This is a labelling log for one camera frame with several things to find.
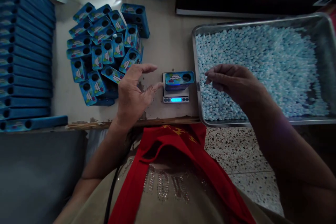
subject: table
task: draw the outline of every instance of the table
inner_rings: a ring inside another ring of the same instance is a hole
[[[141,77],[139,84],[144,90],[151,84],[162,81],[163,72],[195,70],[191,32],[197,25],[232,21],[219,18],[177,16],[175,14],[175,0],[117,0],[116,5],[109,0],[104,2],[104,4],[110,4],[112,9],[119,11],[122,3],[139,4],[146,7],[150,37],[141,40],[144,46],[143,63],[153,63],[158,66],[158,69]],[[76,25],[72,16],[80,7],[75,2],[56,6],[52,115],[68,115],[70,129],[108,128],[116,115],[118,100],[110,107],[87,107],[78,84],[73,82],[70,61],[65,54],[67,40],[71,39],[68,31]],[[189,87],[189,92],[189,103],[164,104],[162,90],[159,90],[137,125],[199,122],[195,84]]]

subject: candy pile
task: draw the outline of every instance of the candy pile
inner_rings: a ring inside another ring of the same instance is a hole
[[[204,73],[221,63],[247,67],[266,86],[286,117],[328,115],[318,81],[316,45],[310,36],[300,34],[303,31],[263,25],[197,35],[204,119],[247,119],[227,94],[205,85]]]

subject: terrazzo floor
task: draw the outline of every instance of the terrazzo floor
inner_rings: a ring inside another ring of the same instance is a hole
[[[284,215],[274,172],[251,128],[208,128],[205,150],[253,202]]]

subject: person's left hand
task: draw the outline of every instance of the person's left hand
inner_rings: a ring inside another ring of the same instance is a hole
[[[131,129],[153,101],[156,91],[163,87],[163,82],[149,86],[144,92],[137,87],[142,74],[154,72],[157,68],[153,64],[134,64],[119,82],[119,107],[114,119],[118,127],[124,130]]]

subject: metal tray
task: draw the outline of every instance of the metal tray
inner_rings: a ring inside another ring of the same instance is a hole
[[[248,120],[222,120],[209,121],[203,118],[202,96],[200,89],[200,73],[196,51],[196,35],[214,34],[223,30],[240,29],[244,26],[270,25],[277,28],[293,27],[305,28],[303,35],[310,35],[311,40],[317,45],[315,49],[317,58],[317,73],[320,76],[322,98],[329,105],[330,114],[325,117],[301,116],[290,117],[292,125],[308,124],[336,124],[336,36],[330,17],[325,13],[314,13],[297,17],[277,20],[254,21],[245,23],[219,23],[196,26],[192,31],[194,48],[196,86],[198,97],[199,116],[202,123],[208,127],[250,127]]]

